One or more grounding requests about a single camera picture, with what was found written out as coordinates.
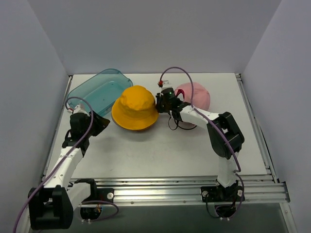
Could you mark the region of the yellow bucket hat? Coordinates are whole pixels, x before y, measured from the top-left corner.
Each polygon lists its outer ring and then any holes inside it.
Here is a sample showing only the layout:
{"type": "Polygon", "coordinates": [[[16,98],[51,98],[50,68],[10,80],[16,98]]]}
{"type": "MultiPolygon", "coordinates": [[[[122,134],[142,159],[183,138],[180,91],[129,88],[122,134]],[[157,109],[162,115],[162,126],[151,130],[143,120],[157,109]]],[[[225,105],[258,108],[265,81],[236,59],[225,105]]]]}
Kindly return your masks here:
{"type": "Polygon", "coordinates": [[[134,85],[125,89],[112,106],[111,115],[120,127],[143,131],[158,120],[155,98],[145,87],[134,85]]]}

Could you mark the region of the light pink baseball cap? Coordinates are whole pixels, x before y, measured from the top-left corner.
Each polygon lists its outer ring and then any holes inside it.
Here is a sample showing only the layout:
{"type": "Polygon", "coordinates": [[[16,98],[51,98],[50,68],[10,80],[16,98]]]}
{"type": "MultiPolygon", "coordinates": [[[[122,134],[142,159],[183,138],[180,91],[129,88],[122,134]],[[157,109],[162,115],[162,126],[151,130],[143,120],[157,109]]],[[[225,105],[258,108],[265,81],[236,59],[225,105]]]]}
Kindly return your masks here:
{"type": "MultiPolygon", "coordinates": [[[[208,111],[210,107],[210,94],[209,92],[199,83],[194,82],[194,93],[193,93],[193,105],[199,109],[208,111]]],[[[192,94],[192,85],[191,83],[183,83],[179,85],[175,91],[175,95],[182,100],[183,102],[190,103],[191,94],[192,94]]]]}

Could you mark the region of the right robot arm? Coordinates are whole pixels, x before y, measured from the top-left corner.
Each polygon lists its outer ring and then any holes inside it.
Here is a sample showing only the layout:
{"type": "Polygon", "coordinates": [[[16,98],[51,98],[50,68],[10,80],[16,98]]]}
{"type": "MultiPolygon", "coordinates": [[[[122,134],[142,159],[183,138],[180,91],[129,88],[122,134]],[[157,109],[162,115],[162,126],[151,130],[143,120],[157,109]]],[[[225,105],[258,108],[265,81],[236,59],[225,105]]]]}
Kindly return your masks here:
{"type": "Polygon", "coordinates": [[[236,183],[241,166],[237,160],[242,149],[244,136],[230,112],[212,113],[181,101],[172,87],[163,88],[156,95],[156,109],[169,113],[177,122],[186,122],[207,130],[211,147],[219,156],[216,196],[227,200],[233,195],[232,185],[236,183]]]}

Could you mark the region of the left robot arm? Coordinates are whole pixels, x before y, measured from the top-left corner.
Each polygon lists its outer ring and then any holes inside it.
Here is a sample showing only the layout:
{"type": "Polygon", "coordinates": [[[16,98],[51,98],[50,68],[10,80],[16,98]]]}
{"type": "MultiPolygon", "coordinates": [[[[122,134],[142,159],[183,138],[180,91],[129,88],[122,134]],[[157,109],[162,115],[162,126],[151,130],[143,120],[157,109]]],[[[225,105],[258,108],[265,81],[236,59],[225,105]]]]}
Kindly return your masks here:
{"type": "Polygon", "coordinates": [[[68,229],[74,210],[85,201],[94,203],[98,191],[93,179],[78,182],[68,190],[72,175],[89,147],[90,137],[99,135],[110,123],[94,111],[70,116],[70,129],[60,156],[46,179],[28,193],[30,225],[33,230],[68,229]]]}

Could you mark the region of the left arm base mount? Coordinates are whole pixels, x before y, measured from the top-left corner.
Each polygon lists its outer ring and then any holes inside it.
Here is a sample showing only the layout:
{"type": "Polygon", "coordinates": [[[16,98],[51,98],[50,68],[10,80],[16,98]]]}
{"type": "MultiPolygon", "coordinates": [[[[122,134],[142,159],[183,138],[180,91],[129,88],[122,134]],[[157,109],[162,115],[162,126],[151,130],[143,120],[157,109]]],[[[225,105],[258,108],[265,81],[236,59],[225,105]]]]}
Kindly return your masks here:
{"type": "Polygon", "coordinates": [[[114,193],[115,190],[113,188],[90,188],[90,196],[87,197],[82,201],[82,204],[94,204],[94,203],[101,203],[114,202],[114,193]]]}

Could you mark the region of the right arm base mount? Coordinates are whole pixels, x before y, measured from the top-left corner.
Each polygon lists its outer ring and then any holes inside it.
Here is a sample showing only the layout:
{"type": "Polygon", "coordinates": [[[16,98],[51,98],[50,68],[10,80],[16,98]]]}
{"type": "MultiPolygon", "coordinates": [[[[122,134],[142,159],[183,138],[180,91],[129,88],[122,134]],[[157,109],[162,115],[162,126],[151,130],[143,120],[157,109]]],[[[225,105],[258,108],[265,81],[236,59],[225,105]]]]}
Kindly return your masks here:
{"type": "Polygon", "coordinates": [[[238,202],[245,201],[240,185],[231,187],[202,186],[200,188],[203,202],[238,202]]]}

